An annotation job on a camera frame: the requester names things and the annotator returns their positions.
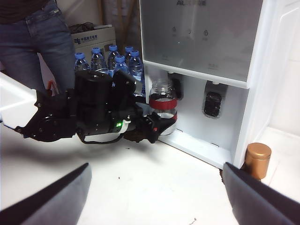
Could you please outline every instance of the water bottle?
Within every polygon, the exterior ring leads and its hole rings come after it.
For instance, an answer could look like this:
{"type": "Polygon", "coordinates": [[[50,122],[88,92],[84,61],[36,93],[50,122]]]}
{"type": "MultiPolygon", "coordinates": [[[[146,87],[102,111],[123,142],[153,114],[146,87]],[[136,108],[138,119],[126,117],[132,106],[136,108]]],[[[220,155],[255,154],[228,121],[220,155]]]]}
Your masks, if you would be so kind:
{"type": "Polygon", "coordinates": [[[116,67],[114,71],[116,72],[118,69],[121,69],[125,73],[129,74],[128,67],[125,63],[125,57],[123,55],[117,55],[115,59],[116,59],[116,67]]]}
{"type": "Polygon", "coordinates": [[[132,51],[131,59],[129,61],[129,71],[130,74],[139,82],[142,83],[142,92],[140,96],[146,96],[146,89],[145,89],[145,77],[144,77],[144,65],[142,60],[139,57],[139,51],[132,51]]]}
{"type": "Polygon", "coordinates": [[[91,70],[108,74],[105,59],[100,52],[100,48],[92,48],[91,70]]]}
{"type": "Polygon", "coordinates": [[[113,72],[114,72],[115,65],[116,65],[115,57],[120,55],[120,54],[117,51],[118,47],[116,45],[110,45],[109,50],[111,52],[109,53],[109,56],[108,56],[108,59],[107,59],[108,74],[111,77],[113,77],[113,72]]]}
{"type": "Polygon", "coordinates": [[[75,58],[76,58],[75,67],[74,67],[75,72],[80,70],[90,70],[89,64],[85,60],[84,53],[82,52],[75,53],[75,58]]]}
{"type": "MultiPolygon", "coordinates": [[[[158,79],[153,81],[149,96],[149,105],[153,112],[161,118],[177,121],[177,98],[173,89],[172,81],[169,79],[158,79]]],[[[169,135],[176,129],[176,122],[167,128],[161,135],[169,135]]]]}
{"type": "Polygon", "coordinates": [[[132,46],[126,46],[125,47],[125,63],[128,66],[129,65],[129,61],[131,59],[131,54],[130,52],[133,51],[133,47],[132,46]]]}

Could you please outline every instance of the red band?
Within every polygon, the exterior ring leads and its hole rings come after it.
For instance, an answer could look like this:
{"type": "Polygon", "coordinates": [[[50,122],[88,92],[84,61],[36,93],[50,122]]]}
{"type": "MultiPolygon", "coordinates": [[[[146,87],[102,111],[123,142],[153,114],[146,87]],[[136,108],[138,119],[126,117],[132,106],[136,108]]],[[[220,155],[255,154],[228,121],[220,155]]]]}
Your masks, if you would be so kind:
{"type": "Polygon", "coordinates": [[[166,101],[166,102],[160,102],[150,98],[149,105],[153,109],[159,109],[159,110],[173,109],[177,106],[177,99],[173,99],[171,101],[166,101]]]}
{"type": "Polygon", "coordinates": [[[177,121],[177,113],[171,118],[173,120],[176,120],[177,121]]]}
{"type": "Polygon", "coordinates": [[[51,90],[51,87],[53,86],[53,80],[48,81],[48,86],[46,90],[51,90]]]}

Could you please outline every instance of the blue jeans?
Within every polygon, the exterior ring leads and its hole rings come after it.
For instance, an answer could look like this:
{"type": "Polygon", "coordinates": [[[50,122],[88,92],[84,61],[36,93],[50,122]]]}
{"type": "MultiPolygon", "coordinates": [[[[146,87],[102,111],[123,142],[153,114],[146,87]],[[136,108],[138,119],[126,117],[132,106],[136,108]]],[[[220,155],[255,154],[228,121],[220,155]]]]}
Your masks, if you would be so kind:
{"type": "Polygon", "coordinates": [[[74,88],[74,45],[54,0],[23,20],[0,24],[0,61],[7,74],[45,93],[37,53],[43,56],[60,91],[74,88]]]}

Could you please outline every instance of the green led light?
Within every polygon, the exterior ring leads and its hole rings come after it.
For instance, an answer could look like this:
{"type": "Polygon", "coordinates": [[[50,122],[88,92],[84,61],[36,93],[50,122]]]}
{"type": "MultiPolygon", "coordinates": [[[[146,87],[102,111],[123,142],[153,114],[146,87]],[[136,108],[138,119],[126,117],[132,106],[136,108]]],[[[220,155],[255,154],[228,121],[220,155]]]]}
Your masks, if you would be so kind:
{"type": "Polygon", "coordinates": [[[117,124],[116,124],[116,127],[117,127],[117,128],[119,128],[119,127],[121,127],[121,126],[122,126],[122,123],[117,123],[117,124]]]}

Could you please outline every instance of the glass jar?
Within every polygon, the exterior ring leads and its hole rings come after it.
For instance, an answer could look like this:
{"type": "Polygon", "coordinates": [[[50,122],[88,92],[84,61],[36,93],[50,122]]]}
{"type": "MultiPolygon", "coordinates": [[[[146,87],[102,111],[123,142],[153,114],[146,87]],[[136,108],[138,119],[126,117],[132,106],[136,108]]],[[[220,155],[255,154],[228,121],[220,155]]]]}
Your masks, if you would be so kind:
{"type": "MultiPolygon", "coordinates": [[[[152,112],[156,112],[161,118],[177,120],[177,98],[171,80],[158,79],[152,83],[149,105],[152,108],[152,112]]],[[[169,135],[175,129],[176,122],[161,135],[169,135]]]]}

